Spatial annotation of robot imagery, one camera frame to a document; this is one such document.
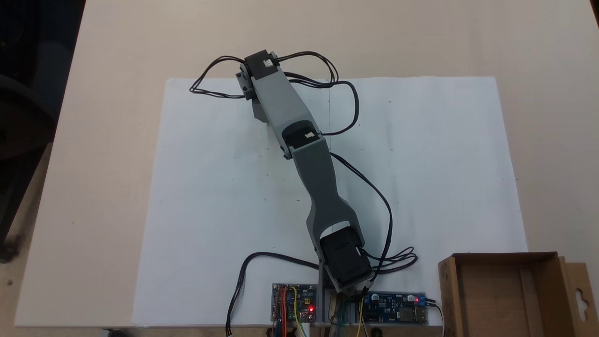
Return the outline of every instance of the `black cable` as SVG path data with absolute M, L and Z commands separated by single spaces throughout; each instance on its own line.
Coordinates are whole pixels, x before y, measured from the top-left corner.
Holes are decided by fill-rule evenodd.
M 241 294 L 243 282 L 245 281 L 245 278 L 246 278 L 247 265 L 250 263 L 250 261 L 252 259 L 254 259 L 255 257 L 258 257 L 258 256 L 270 256 L 270 257 L 278 258 L 278 259 L 288 261 L 288 262 L 293 262 L 296 264 L 300 264 L 302 266 L 306 266 L 306 267 L 310 267 L 312 269 L 318 270 L 318 264 L 316 264 L 316 263 L 300 260 L 298 258 L 290 257 L 290 256 L 283 255 L 283 254 L 278 254 L 278 253 L 273 253 L 273 252 L 255 252 L 253 254 L 250 254 L 248 257 L 246 257 L 246 259 L 241 264 L 241 270 L 239 271 L 239 277 L 237 278 L 237 285 L 235 286 L 235 292 L 233 293 L 233 297 L 231 298 L 231 303 L 229 304 L 229 310 L 227 311 L 227 314 L 226 314 L 225 333 L 227 336 L 231 336 L 233 334 L 233 332 L 231 331 L 231 314 L 233 313 L 233 307 L 235 306 L 235 303 L 238 300 L 239 295 Z
M 326 58 L 326 57 L 324 57 L 321 54 L 316 53 L 316 52 L 311 52 L 311 51 L 307 50 L 305 52 L 293 53 L 293 54 L 290 54 L 290 55 L 278 57 L 277 61 L 283 62 L 285 60 L 297 58 L 297 57 L 300 57 L 300 56 L 315 56 L 315 57 L 319 58 L 329 68 L 329 73 L 331 75 L 331 81 L 330 81 L 330 83 L 339 81 L 339 72 L 337 71 L 337 68 L 335 67 L 335 65 L 328 58 Z
M 221 62 L 225 62 L 225 61 L 236 61 L 239 63 L 244 62 L 240 58 L 236 58 L 235 56 L 228 56 L 228 55 L 224 55 L 224 56 L 221 56 L 221 57 L 215 59 L 214 61 L 212 61 L 212 63 L 210 65 L 208 65 L 208 67 L 206 68 L 206 70 L 204 70 L 204 72 L 200 75 L 200 77 L 197 80 L 195 80 L 193 85 L 189 88 L 189 92 L 191 92 L 193 94 L 208 95 L 208 96 L 218 97 L 218 98 L 244 98 L 245 97 L 244 95 L 230 95 L 230 94 L 224 94 L 223 92 L 209 91 L 209 90 L 198 88 L 199 84 L 202 83 L 202 81 L 206 77 L 206 74 L 208 73 L 208 71 L 210 69 L 212 69 L 213 66 L 215 66 Z
M 438 306 L 434 300 L 430 299 L 426 299 L 426 306 L 434 306 L 435 308 L 437 308 L 437 310 L 439 310 L 439 314 L 441 315 L 441 322 L 443 323 L 443 326 L 441 328 L 441 337 L 445 336 L 445 318 L 443 317 L 443 311 L 441 310 L 441 307 Z
M 327 89 L 327 88 L 331 88 L 335 85 L 347 85 L 353 93 L 353 103 L 354 103 L 354 112 L 353 112 L 353 120 L 352 122 L 346 126 L 345 128 L 343 128 L 340 131 L 335 131 L 332 133 L 322 133 L 321 135 L 323 136 L 336 136 L 338 134 L 342 134 L 345 131 L 351 129 L 354 125 L 356 125 L 356 123 L 358 122 L 358 116 L 360 115 L 360 100 L 358 98 L 358 91 L 356 90 L 356 87 L 353 85 L 352 82 L 349 81 L 335 81 L 335 82 L 318 82 L 317 80 L 313 80 L 309 77 L 303 76 L 303 75 L 299 75 L 299 74 L 295 74 L 295 73 L 289 73 L 289 72 L 285 72 L 285 76 L 287 77 L 291 77 L 292 79 L 289 80 L 289 82 L 291 83 L 299 83 L 301 85 L 305 85 L 305 86 L 309 86 L 311 88 L 316 88 L 316 89 Z
M 303 75 L 299 75 L 299 74 L 295 74 L 295 73 L 285 73 L 285 76 L 292 78 L 291 80 L 289 80 L 289 82 L 299 83 L 301 85 L 309 86 L 311 88 L 316 88 L 316 89 L 331 88 L 335 85 L 348 85 L 349 88 L 351 88 L 352 93 L 353 93 L 355 110 L 353 113 L 352 122 L 347 127 L 343 128 L 340 131 L 336 131 L 336 132 L 332 132 L 332 133 L 322 133 L 321 135 L 336 136 L 338 134 L 342 134 L 342 133 L 346 132 L 347 130 L 351 129 L 354 125 L 356 125 L 356 123 L 358 121 L 358 115 L 359 115 L 359 110 L 360 110 L 358 91 L 356 90 L 354 85 L 348 81 L 339 81 L 339 72 L 337 71 L 337 68 L 335 67 L 335 65 L 328 58 L 326 58 L 316 52 L 311 52 L 308 50 L 305 52 L 293 53 L 290 55 L 281 56 L 281 57 L 277 58 L 276 61 L 283 62 L 288 59 L 298 58 L 300 56 L 315 56 L 315 57 L 319 58 L 320 60 L 322 60 L 322 62 L 324 62 L 325 65 L 327 66 L 327 68 L 329 69 L 329 73 L 331 75 L 331 80 L 330 80 L 330 82 L 318 82 L 316 80 L 313 80 L 313 79 L 303 76 Z M 245 62 L 244 60 L 242 60 L 238 57 L 228 56 L 228 55 L 221 56 L 221 57 L 215 59 L 214 61 L 212 61 L 212 63 L 210 65 L 208 65 L 208 67 L 206 68 L 206 70 L 204 70 L 204 72 L 200 75 L 200 77 L 197 80 L 195 80 L 193 85 L 189 88 L 189 92 L 191 92 L 193 94 L 208 95 L 208 96 L 217 97 L 217 98 L 244 98 L 245 97 L 244 95 L 231 95 L 231 94 L 225 94 L 223 92 L 209 91 L 206 89 L 199 88 L 200 83 L 202 83 L 202 81 L 206 77 L 206 74 L 208 73 L 208 71 L 215 65 L 217 65 L 221 62 L 224 62 L 224 61 L 236 61 L 239 63 Z
M 372 256 L 371 254 L 369 254 L 366 250 L 364 250 L 363 248 L 360 249 L 360 252 L 365 254 L 366 256 L 372 258 L 373 260 L 377 260 L 380 261 L 380 258 Z M 388 267 L 391 266 L 393 264 L 402 262 L 402 261 L 406 261 L 406 260 L 410 260 L 408 263 L 406 264 L 402 264 L 401 266 L 395 267 L 395 268 L 389 268 L 389 269 L 382 269 L 384 267 Z M 387 264 L 383 264 L 381 266 L 381 270 L 379 271 L 379 274 L 389 274 L 392 272 L 397 272 L 399 270 L 404 270 L 405 268 L 408 268 L 409 266 L 412 266 L 413 264 L 416 263 L 416 261 L 418 261 L 418 255 L 416 255 L 414 253 L 414 247 L 410 246 L 404 250 L 402 250 L 401 252 L 391 256 L 391 257 L 386 257 L 385 262 L 389 262 Z
M 371 183 L 370 180 L 368 180 L 368 178 L 366 178 L 357 168 L 352 166 L 349 162 L 347 162 L 347 160 L 345 160 L 343 157 L 341 157 L 337 154 L 334 154 L 331 152 L 331 156 L 333 156 L 335 159 L 339 160 L 340 163 L 345 165 L 345 167 L 347 167 L 350 171 L 352 171 L 360 179 L 362 179 L 365 183 L 367 183 L 370 187 L 372 187 L 372 189 L 383 200 L 383 202 L 385 203 L 385 206 L 387 206 L 387 210 L 389 211 L 389 229 L 387 230 L 387 238 L 385 239 L 385 246 L 383 247 L 383 253 L 380 256 L 379 265 L 377 266 L 377 269 L 374 271 L 374 276 L 370 279 L 370 282 L 374 282 L 374 280 L 376 279 L 376 276 L 378 274 L 380 274 L 380 272 L 381 272 L 380 269 L 383 266 L 383 262 L 387 258 L 387 252 L 389 251 L 389 247 L 391 246 L 391 234 L 393 232 L 393 214 L 391 214 L 391 206 L 389 205 L 389 202 L 387 201 L 385 196 L 379 191 L 379 189 L 376 188 L 376 186 L 374 186 L 374 184 Z

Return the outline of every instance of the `black chair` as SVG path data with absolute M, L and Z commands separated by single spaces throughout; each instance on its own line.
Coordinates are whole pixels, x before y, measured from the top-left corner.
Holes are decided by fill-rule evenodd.
M 0 0 L 0 263 L 29 182 L 52 142 L 85 1 Z

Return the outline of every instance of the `electronic component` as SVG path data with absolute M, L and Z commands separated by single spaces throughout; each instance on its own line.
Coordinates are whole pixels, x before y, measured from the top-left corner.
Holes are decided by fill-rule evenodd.
M 426 324 L 426 296 L 424 293 L 369 292 L 364 297 L 362 316 L 366 323 Z
M 297 313 L 298 321 L 300 323 L 309 323 L 314 321 L 316 318 L 316 284 L 273 284 L 273 291 L 271 294 L 271 308 L 270 317 L 271 320 L 278 320 L 281 318 L 281 297 L 282 292 L 285 291 L 285 308 L 287 311 L 287 319 L 289 322 L 295 321 L 294 304 L 295 292 L 293 288 L 297 289 Z

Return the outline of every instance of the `red wire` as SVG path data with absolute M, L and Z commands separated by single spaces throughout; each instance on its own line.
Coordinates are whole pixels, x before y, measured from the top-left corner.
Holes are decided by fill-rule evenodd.
M 281 315 L 282 315 L 282 325 L 281 325 L 281 336 L 285 337 L 287 335 L 287 287 L 285 287 L 282 291 L 281 298 Z
M 274 335 L 274 324 L 277 323 L 277 302 L 279 301 L 279 294 L 281 293 L 281 287 L 277 289 L 277 295 L 274 297 L 274 310 L 273 310 L 273 337 Z

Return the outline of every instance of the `robotic arm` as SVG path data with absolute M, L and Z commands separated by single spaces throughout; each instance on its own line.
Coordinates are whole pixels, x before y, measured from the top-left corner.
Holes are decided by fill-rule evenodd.
M 254 117 L 267 123 L 287 160 L 293 160 L 312 201 L 306 219 L 319 263 L 337 292 L 373 276 L 356 212 L 339 196 L 326 140 L 314 118 L 277 62 L 266 50 L 245 58 L 236 74 Z M 325 230 L 347 221 L 348 227 L 321 237 Z

